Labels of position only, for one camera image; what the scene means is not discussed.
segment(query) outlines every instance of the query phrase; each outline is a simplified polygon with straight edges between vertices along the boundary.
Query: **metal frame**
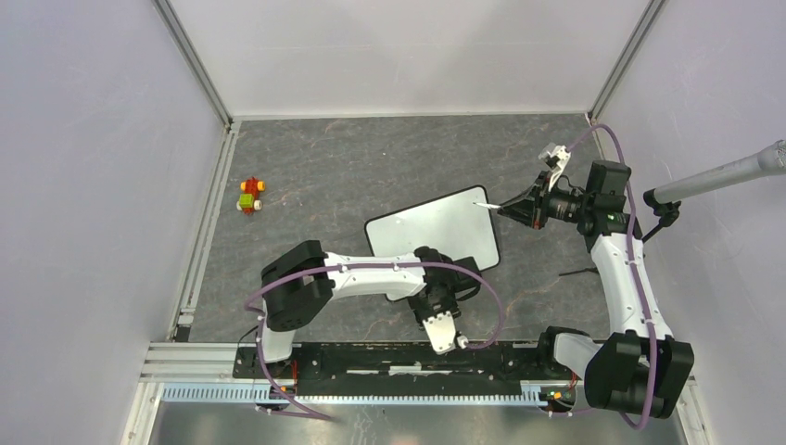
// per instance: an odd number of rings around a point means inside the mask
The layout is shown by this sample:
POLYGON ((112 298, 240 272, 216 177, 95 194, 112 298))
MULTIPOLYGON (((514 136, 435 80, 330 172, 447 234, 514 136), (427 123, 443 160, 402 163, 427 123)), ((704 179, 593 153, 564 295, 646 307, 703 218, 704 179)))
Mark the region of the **metal frame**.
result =
POLYGON ((219 119, 221 119, 224 126, 228 128, 233 121, 232 115, 223 104, 221 96, 219 95, 218 90, 216 90, 216 86, 210 80, 208 71, 205 70, 205 66, 199 59, 199 55, 194 49, 191 39, 189 39, 188 34, 185 33, 183 24, 180 22, 180 19, 177 18, 177 14, 174 12, 174 8, 172 7, 170 0, 153 0, 153 4, 156 6, 156 9, 161 15, 161 19, 164 20, 167 28, 169 28, 172 39, 174 39, 174 42, 177 44, 177 47, 183 54, 185 63, 188 64, 188 68, 190 68, 191 72, 194 73, 196 81, 199 82, 199 86, 202 88, 202 91, 204 91, 208 96, 208 101, 213 107, 213 110, 216 112, 216 115, 219 117, 219 119))
MULTIPOLYGON (((252 346, 253 343, 241 346, 252 346)), ((281 403, 270 399, 267 380, 232 377, 235 365, 235 343, 151 343, 133 399, 121 444, 146 445, 153 432, 158 407, 162 401, 206 403, 281 403)), ((291 385, 290 379, 278 380, 291 385)), ((565 380, 522 381, 522 397, 464 397, 452 400, 438 398, 309 398, 310 404, 450 404, 450 405, 520 405, 534 406, 541 387, 564 387, 565 380)), ((682 391, 679 417, 689 445, 710 445, 712 440, 702 411, 696 381, 691 378, 682 391)))
POLYGON ((179 287, 180 304, 175 308, 172 315, 168 339, 174 338, 179 328, 190 328, 191 323, 194 322, 194 311, 197 309, 199 292, 202 288, 202 277, 208 265, 208 255, 210 254, 213 234, 216 230, 216 222, 219 218, 223 190, 229 177, 232 157, 235 154, 235 143, 237 142, 238 132, 242 123, 242 121, 233 123, 223 139, 210 180, 210 189, 202 211, 202 220, 199 222, 199 227, 196 231, 196 242, 191 252, 191 260, 185 270, 184 280, 179 287))
POLYGON ((598 98, 595 99, 595 103, 592 104, 592 108, 590 108, 587 113, 590 123, 596 123, 598 117, 603 113, 603 109, 608 105, 612 93, 628 70, 630 62, 639 52, 641 42, 643 42, 644 37, 647 36, 647 33, 652 28, 653 23, 658 18, 665 4, 666 0, 650 0, 650 3, 644 8, 639 23, 636 24, 636 28, 634 28, 633 33, 630 34, 628 42, 622 50, 622 54, 619 55, 619 58, 612 68, 612 72, 609 74, 608 79, 606 79, 603 88, 601 88, 601 93, 598 95, 598 98))

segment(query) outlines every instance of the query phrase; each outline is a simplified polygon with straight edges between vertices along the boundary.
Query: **green block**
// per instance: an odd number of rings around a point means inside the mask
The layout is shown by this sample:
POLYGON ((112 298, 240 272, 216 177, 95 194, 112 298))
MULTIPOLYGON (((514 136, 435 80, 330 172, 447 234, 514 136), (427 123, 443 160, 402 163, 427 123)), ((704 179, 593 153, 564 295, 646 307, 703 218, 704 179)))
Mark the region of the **green block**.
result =
POLYGON ((244 193, 240 195, 240 208, 241 209, 251 209, 254 207, 254 196, 250 193, 244 193))

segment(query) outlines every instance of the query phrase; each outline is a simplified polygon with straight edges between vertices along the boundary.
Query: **red toy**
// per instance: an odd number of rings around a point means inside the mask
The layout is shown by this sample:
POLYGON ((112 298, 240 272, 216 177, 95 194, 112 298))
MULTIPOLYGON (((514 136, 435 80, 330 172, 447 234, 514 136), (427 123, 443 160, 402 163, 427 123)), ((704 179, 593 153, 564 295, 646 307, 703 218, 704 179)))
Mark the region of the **red toy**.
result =
POLYGON ((240 190, 243 194, 237 200, 237 209, 241 210, 246 215, 250 215, 254 211, 262 210, 262 201, 259 200, 260 192, 265 191, 264 181, 251 176, 240 183, 240 190))

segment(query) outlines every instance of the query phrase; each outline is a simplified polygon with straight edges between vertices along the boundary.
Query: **gray marble surface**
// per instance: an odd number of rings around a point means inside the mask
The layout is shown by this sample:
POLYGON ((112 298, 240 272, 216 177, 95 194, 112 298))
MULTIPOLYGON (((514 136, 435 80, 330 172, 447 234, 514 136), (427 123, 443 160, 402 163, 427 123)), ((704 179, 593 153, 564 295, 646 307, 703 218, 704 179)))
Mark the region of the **gray marble surface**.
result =
MULTIPOLYGON (((221 214, 196 308, 194 342, 237 341, 255 322, 242 304, 260 287, 260 271, 306 239, 325 250, 369 255, 365 221, 482 184, 489 202, 517 195, 545 164, 549 142, 569 144, 587 128, 580 115, 453 116, 243 122, 224 190, 221 214), (235 209, 249 176, 267 183, 264 208, 235 209)), ((591 139, 567 174, 584 184, 593 159, 591 139)), ((536 339, 550 325, 608 336, 608 313, 598 275, 558 277, 590 267, 573 225, 550 221, 540 231, 495 217, 501 263, 484 276, 504 303, 502 339, 536 339)), ((458 328, 487 337, 497 320, 486 291, 461 303, 458 328)), ((381 296, 329 303, 296 341, 426 340, 406 302, 381 296)))

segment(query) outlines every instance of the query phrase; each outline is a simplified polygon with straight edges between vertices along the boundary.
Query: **cable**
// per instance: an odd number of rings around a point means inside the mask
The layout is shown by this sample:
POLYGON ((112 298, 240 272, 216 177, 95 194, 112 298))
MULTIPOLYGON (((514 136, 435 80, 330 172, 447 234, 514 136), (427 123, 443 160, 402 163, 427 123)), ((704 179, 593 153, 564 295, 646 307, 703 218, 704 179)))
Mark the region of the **cable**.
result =
POLYGON ((563 174, 562 176, 560 176, 560 177, 557 179, 557 184, 559 184, 559 183, 560 183, 560 181, 562 181, 562 180, 563 180, 563 178, 564 178, 564 179, 567 181, 567 186, 568 186, 568 187, 570 187, 570 188, 572 188, 572 189, 576 189, 576 190, 578 190, 578 191, 579 191, 579 192, 581 192, 581 193, 586 193, 586 191, 584 190, 584 188, 582 188, 582 187, 580 187, 580 186, 578 186, 578 185, 573 185, 573 184, 571 184, 571 182, 570 182, 570 178, 569 178, 569 177, 568 177, 566 174, 563 174))
POLYGON ((240 358, 241 358, 241 359, 243 359, 243 360, 245 360, 245 359, 246 359, 246 357, 244 357, 244 356, 242 355, 242 354, 243 354, 243 352, 242 352, 242 350, 240 349, 240 342, 241 342, 241 341, 243 341, 243 338, 246 338, 246 337, 248 337, 248 334, 251 334, 252 332, 256 331, 257 329, 258 329, 258 327, 257 327, 257 326, 254 326, 254 327, 252 327, 251 329, 248 329, 248 330, 246 331, 246 333, 245 333, 245 334, 243 334, 243 336, 241 336, 241 337, 240 337, 240 338, 237 340, 237 350, 238 350, 238 351, 241 351, 241 352, 240 352, 240 354, 241 354, 240 358))
POLYGON ((461 266, 457 266, 455 264, 447 264, 447 263, 444 263, 444 262, 402 262, 402 263, 398 263, 398 264, 397 263, 393 263, 393 262, 391 262, 391 263, 357 263, 357 264, 344 264, 344 265, 336 265, 336 266, 315 267, 315 268, 312 268, 312 269, 307 269, 305 271, 299 271, 299 272, 291 273, 291 274, 289 274, 287 276, 279 278, 279 279, 277 279, 277 280, 275 280, 275 281, 273 281, 273 282, 263 286, 260 290, 254 292, 253 294, 248 296, 246 301, 243 303, 243 308, 246 311, 254 312, 254 313, 259 315, 257 317, 258 321, 259 321, 259 325, 257 327, 259 335, 257 336, 256 340, 257 340, 257 354, 260 357, 260 368, 262 369, 262 373, 265 374, 265 377, 270 382, 271 387, 273 387, 273 389, 275 389, 279 393, 279 395, 281 397, 283 397, 289 403, 295 405, 300 410, 305 412, 305 413, 292 413, 292 412, 288 412, 288 411, 271 411, 271 410, 269 410, 268 411, 269 414, 287 415, 287 416, 291 416, 291 417, 303 417, 303 418, 309 418, 309 419, 331 420, 331 417, 329 415, 320 413, 320 412, 318 412, 316 410, 313 410, 312 408, 309 408, 308 406, 306 406, 306 405, 298 402, 297 400, 295 400, 295 398, 293 398, 291 395, 289 395, 285 391, 283 391, 281 389, 281 387, 275 382, 275 380, 273 379, 273 377, 270 374, 270 371, 268 370, 267 363, 265 363, 264 350, 262 350, 262 335, 264 333, 266 313, 265 313, 264 309, 252 306, 252 304, 256 300, 262 298, 264 296, 264 294, 270 292, 271 290, 273 290, 273 289, 275 289, 275 288, 277 288, 277 287, 279 287, 281 285, 284 285, 284 284, 289 283, 291 281, 298 280, 298 279, 303 278, 303 277, 308 276, 308 275, 315 275, 317 273, 339 272, 339 271, 342 271, 344 269, 344 267, 347 267, 348 269, 393 269, 393 270, 397 270, 398 268, 436 267, 436 268, 439 268, 439 269, 448 269, 448 270, 452 270, 452 271, 455 271, 455 272, 464 273, 464 274, 474 278, 478 283, 480 283, 481 286, 485 287, 491 293, 491 295, 494 297, 494 299, 497 302, 497 308, 499 310, 497 326, 494 328, 494 332, 492 333, 491 337, 488 340, 480 343, 479 345, 467 345, 467 348, 469 350, 482 350, 483 348, 486 348, 486 347, 490 346, 492 343, 494 343, 495 341, 497 341, 497 338, 500 336, 500 333, 502 332, 502 325, 505 322, 505 311, 504 311, 504 308, 502 307, 502 300, 497 295, 497 292, 494 290, 493 287, 491 287, 491 285, 488 283, 488 281, 483 279, 483 277, 481 277, 477 273, 474 273, 474 272, 472 272, 472 271, 470 271, 468 269, 465 269, 465 268, 463 268, 461 266))
POLYGON ((573 409, 573 407, 574 407, 574 405, 568 405, 567 403, 565 403, 564 401, 559 400, 559 399, 553 399, 552 401, 554 403, 559 403, 560 405, 564 406, 565 408, 567 408, 569 410, 573 409))
MULTIPOLYGON (((576 146, 578 146, 578 144, 586 139, 587 136, 600 129, 604 129, 612 138, 619 162, 625 165, 625 157, 622 155, 622 147, 619 145, 619 139, 617 139, 614 131, 612 131, 612 129, 604 123, 598 123, 589 127, 581 136, 578 137, 578 139, 573 144, 566 148, 565 151, 570 153, 574 148, 576 148, 576 146)), ((655 333, 655 326, 652 322, 653 315, 650 311, 650 302, 647 301, 647 296, 644 292, 644 284, 641 280, 641 276, 639 275, 639 268, 635 263, 636 255, 633 251, 633 228, 636 225, 636 203, 633 199, 633 189, 630 186, 630 181, 625 184, 625 189, 628 192, 628 202, 630 203, 630 219, 628 220, 627 232, 628 262, 630 265, 631 274, 633 275, 633 282, 636 285, 636 291, 639 293, 639 301, 641 301, 641 308, 644 312, 644 318, 648 321, 647 333, 650 335, 650 371, 647 374, 647 391, 645 393, 644 408, 641 410, 641 419, 639 419, 639 422, 634 423, 633 420, 631 420, 630 417, 628 417, 628 415, 625 413, 620 413, 620 415, 622 415, 622 418, 630 427, 637 431, 641 431, 650 421, 650 412, 653 409, 653 398, 655 393, 655 371, 658 364, 658 343, 656 337, 657 334, 655 333)))
POLYGON ((579 269, 577 271, 558 273, 557 276, 570 276, 570 275, 576 275, 578 273, 584 273, 584 272, 600 274, 600 272, 598 272, 597 267, 585 267, 584 269, 579 269))
POLYGON ((481 287, 482 287, 481 285, 477 285, 477 286, 473 287, 472 290, 470 290, 466 294, 464 294, 464 295, 462 295, 460 297, 457 297, 456 301, 467 301, 468 299, 470 299, 470 298, 474 297, 475 295, 477 295, 477 293, 480 292, 480 288, 481 287))
POLYGON ((573 375, 570 377, 570 385, 567 386, 568 392, 570 392, 571 389, 575 388, 576 383, 578 383, 578 375, 576 375, 576 373, 574 373, 573 371, 571 371, 571 374, 573 375))

